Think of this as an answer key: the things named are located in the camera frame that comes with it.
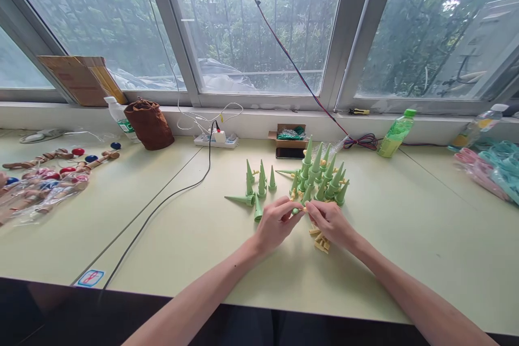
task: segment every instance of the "window glass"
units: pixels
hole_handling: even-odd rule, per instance
[[[54,89],[7,33],[0,28],[0,88]]]
[[[253,0],[178,0],[201,93],[309,95]],[[338,0],[260,0],[313,92],[320,93]]]
[[[484,100],[478,82],[519,46],[519,0],[388,0],[356,98]]]
[[[155,0],[29,2],[69,54],[104,57],[122,89],[176,90],[171,71],[176,66],[175,56]],[[165,37],[167,54],[152,6],[160,32]],[[179,76],[180,71],[177,69],[175,74]]]

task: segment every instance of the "white wall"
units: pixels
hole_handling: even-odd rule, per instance
[[[179,118],[182,118],[180,125],[184,128],[190,127],[192,121],[180,114],[176,107],[162,107],[161,109],[174,135],[200,134],[197,126],[194,126],[192,130],[180,130],[177,127]],[[186,107],[182,110],[206,118],[215,117],[219,113],[217,109],[205,108]],[[224,114],[224,118],[238,112],[237,110],[228,111],[231,114]],[[373,132],[378,138],[381,138],[397,115],[349,116],[337,114],[335,117],[354,138],[369,132]],[[406,142],[447,144],[470,120],[469,117],[417,116],[415,126],[406,138]],[[313,111],[246,110],[240,116],[225,122],[222,129],[227,133],[235,132],[240,138],[266,139],[269,130],[276,130],[278,123],[306,124],[307,133],[313,134],[317,141],[339,141],[344,138],[344,133],[325,113]],[[68,104],[0,103],[0,128],[41,130],[55,127],[67,130],[82,128],[92,132],[115,134],[120,131],[106,108],[76,108]],[[488,134],[497,139],[508,139],[519,143],[519,120],[506,118]]]

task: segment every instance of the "plastic bottle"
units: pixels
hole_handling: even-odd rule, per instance
[[[378,155],[385,158],[393,156],[409,131],[411,131],[412,125],[415,124],[415,120],[413,119],[415,115],[416,110],[407,109],[404,112],[404,116],[395,119],[388,133],[385,135],[384,140],[380,144],[377,151]]]
[[[490,111],[479,114],[467,124],[447,148],[452,151],[460,151],[464,147],[471,147],[482,132],[487,132],[503,118],[503,112],[507,108],[506,104],[494,104]]]
[[[112,118],[114,118],[119,127],[121,127],[121,130],[124,131],[126,136],[133,143],[140,143],[141,141],[139,138],[137,138],[137,134],[135,134],[134,128],[131,126],[130,122],[128,122],[128,119],[124,114],[123,106],[120,105],[117,100],[115,100],[114,96],[107,96],[104,98],[104,100],[108,103],[108,110],[110,111],[110,115]]]

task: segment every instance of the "white cable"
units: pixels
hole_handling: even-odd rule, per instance
[[[161,34],[161,30],[160,28],[158,27],[158,22],[157,22],[157,16],[155,15],[155,10],[153,9],[153,2],[151,0],[148,0],[150,2],[150,7],[151,7],[151,12],[153,13],[153,19],[155,20],[155,25],[157,26],[157,31],[158,31],[158,35],[161,39],[161,43],[162,43],[162,47],[164,49],[164,54],[166,55],[166,58],[168,60],[168,64],[169,64],[169,67],[171,69],[171,73],[173,73],[173,77],[175,78],[175,84],[177,86],[177,93],[178,93],[178,98],[177,98],[177,108],[178,108],[178,111],[184,115],[184,116],[187,116],[188,118],[191,118],[193,119],[193,125],[190,127],[190,128],[182,128],[180,127],[179,123],[180,123],[180,120],[182,119],[182,117],[180,117],[178,120],[177,120],[177,127],[180,129],[180,130],[192,130],[195,125],[198,126],[198,128],[204,133],[204,134],[208,134],[210,133],[210,129],[209,130],[206,130],[205,128],[203,128],[200,123],[198,123],[198,120],[203,120],[205,122],[209,122],[209,123],[212,123],[213,120],[216,120],[219,116],[222,116],[223,114],[223,111],[228,107],[230,106],[231,104],[236,104],[238,107],[240,107],[242,110],[237,113],[236,115],[233,115],[233,116],[230,116],[228,117],[227,119],[223,119],[223,116],[222,116],[222,123],[225,123],[226,121],[228,121],[229,119],[232,119],[238,115],[241,115],[243,113],[243,107],[238,104],[238,103],[229,103],[227,104],[221,111],[218,115],[216,115],[213,119],[209,120],[209,119],[205,119],[204,117],[202,116],[196,116],[196,117],[193,117],[193,116],[190,116],[190,113],[189,112],[183,112],[181,109],[180,109],[180,88],[178,87],[178,79],[177,79],[177,76],[175,75],[175,72],[173,71],[173,66],[171,66],[171,62],[169,61],[169,56],[168,56],[168,51],[166,50],[166,44],[164,44],[164,39],[162,38],[162,34]]]

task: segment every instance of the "cardboard box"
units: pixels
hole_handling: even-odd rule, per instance
[[[296,127],[302,127],[303,130],[306,130],[306,124],[278,124],[277,131],[269,131],[269,139],[273,139],[276,141],[276,147],[287,148],[287,149],[306,149],[308,146],[308,141],[283,141],[281,139],[277,139],[277,134],[279,134],[284,129],[293,130]]]
[[[128,101],[106,68],[103,57],[38,56],[63,86],[85,107],[107,107],[106,96]]]

